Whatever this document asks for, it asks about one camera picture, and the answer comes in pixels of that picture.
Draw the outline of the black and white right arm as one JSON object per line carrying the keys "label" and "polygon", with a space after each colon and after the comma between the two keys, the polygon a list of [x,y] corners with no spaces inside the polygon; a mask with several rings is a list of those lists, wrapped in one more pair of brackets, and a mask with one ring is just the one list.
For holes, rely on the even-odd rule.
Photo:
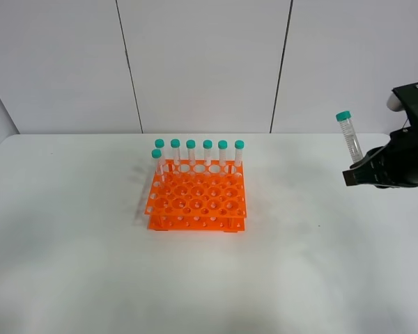
{"label": "black and white right arm", "polygon": [[418,82],[394,88],[387,106],[405,111],[410,126],[392,132],[386,145],[369,150],[343,171],[347,186],[418,187]]}

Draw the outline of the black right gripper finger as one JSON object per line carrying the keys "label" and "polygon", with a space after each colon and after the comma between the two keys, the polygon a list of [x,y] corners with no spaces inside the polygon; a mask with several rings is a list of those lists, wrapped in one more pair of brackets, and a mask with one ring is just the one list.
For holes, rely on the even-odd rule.
{"label": "black right gripper finger", "polygon": [[342,172],[346,186],[370,184],[383,187],[381,175],[383,174],[383,160],[381,158],[362,159],[353,164],[348,170]]}
{"label": "black right gripper finger", "polygon": [[383,149],[383,146],[379,146],[379,147],[376,147],[376,148],[372,148],[372,149],[370,149],[365,155],[364,155],[364,157],[361,159],[361,160],[359,160],[358,162],[356,162],[356,163],[354,163],[353,165],[351,165],[350,167],[349,167],[349,169],[350,170],[352,170],[352,169],[356,169],[356,168],[358,168],[358,167],[360,167],[360,166],[363,166],[364,164],[366,164],[368,161],[370,161],[371,159],[372,159],[372,157],[375,155],[375,154],[378,154],[379,153],[379,151],[381,151]]}

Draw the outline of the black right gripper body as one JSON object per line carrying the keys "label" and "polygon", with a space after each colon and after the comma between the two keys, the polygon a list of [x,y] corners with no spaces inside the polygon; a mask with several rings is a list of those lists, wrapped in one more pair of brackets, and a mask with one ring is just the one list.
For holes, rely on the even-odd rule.
{"label": "black right gripper body", "polygon": [[418,187],[418,131],[413,127],[396,130],[389,142],[376,148],[380,189]]}

